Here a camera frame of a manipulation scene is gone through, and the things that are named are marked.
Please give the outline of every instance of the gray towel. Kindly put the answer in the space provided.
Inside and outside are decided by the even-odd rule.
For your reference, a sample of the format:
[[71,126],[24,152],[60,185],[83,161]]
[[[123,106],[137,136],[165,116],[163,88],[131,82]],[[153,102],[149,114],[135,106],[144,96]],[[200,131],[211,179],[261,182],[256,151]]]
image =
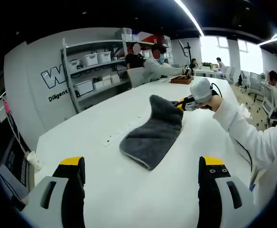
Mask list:
[[150,97],[151,117],[121,142],[120,151],[148,170],[167,154],[182,129],[183,112],[162,97]]

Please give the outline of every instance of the white sleeve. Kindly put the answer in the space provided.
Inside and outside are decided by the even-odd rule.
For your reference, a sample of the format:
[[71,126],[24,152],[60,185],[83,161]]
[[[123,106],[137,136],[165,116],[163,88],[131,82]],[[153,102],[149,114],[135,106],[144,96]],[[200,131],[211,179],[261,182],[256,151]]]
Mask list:
[[160,65],[159,63],[152,62],[148,63],[150,64],[150,71],[152,73],[156,73],[159,75],[165,75],[165,76],[177,76],[181,75],[183,73],[182,68],[174,68],[174,67],[166,67],[163,65]]
[[251,155],[253,163],[267,168],[277,156],[277,126],[265,131],[248,124],[237,105],[225,99],[213,115],[230,137],[237,140]]
[[274,106],[275,108],[277,108],[277,88],[276,87],[273,88],[272,93],[273,93]]

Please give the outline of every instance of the paper cup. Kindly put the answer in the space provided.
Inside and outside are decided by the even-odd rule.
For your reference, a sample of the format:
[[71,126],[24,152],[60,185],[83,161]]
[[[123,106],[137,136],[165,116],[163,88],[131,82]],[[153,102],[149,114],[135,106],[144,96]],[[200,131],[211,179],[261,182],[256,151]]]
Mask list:
[[35,151],[32,151],[28,157],[28,162],[34,166],[36,170],[41,170],[43,168],[42,162],[39,160],[38,156],[36,155]]

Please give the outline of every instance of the hand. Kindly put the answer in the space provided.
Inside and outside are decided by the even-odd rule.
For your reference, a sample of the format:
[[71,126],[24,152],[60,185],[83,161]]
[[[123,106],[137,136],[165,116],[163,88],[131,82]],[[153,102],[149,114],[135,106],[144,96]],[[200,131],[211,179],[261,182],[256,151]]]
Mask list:
[[198,108],[202,108],[202,109],[208,109],[206,107],[204,107],[205,105],[209,105],[212,107],[212,110],[214,112],[216,112],[218,110],[218,108],[221,106],[221,103],[223,101],[223,98],[221,98],[219,95],[215,95],[213,96],[209,101],[203,103],[203,104],[200,104],[198,106]]

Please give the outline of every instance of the white shirt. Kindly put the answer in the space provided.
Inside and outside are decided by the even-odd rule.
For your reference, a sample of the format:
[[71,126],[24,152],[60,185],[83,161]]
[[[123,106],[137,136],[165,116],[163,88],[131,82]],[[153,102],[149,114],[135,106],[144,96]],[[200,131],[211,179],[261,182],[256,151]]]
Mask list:
[[277,108],[277,87],[270,84],[268,84],[268,86],[270,86],[272,89],[274,107]]
[[[254,201],[261,210],[272,198],[277,187],[277,126],[257,131],[240,113],[239,106],[226,100],[223,100],[213,118],[229,133],[235,149],[250,162],[247,152],[239,143],[249,152],[255,166],[251,177],[251,184],[255,184]],[[255,182],[260,170],[266,172]]]
[[225,73],[226,66],[223,64],[223,62],[219,62],[219,68],[221,72]]
[[182,68],[174,68],[167,67],[166,65],[161,65],[158,61],[153,58],[153,56],[149,57],[144,63],[144,82],[147,83],[152,80],[160,79],[162,75],[165,76],[178,76],[183,73]]

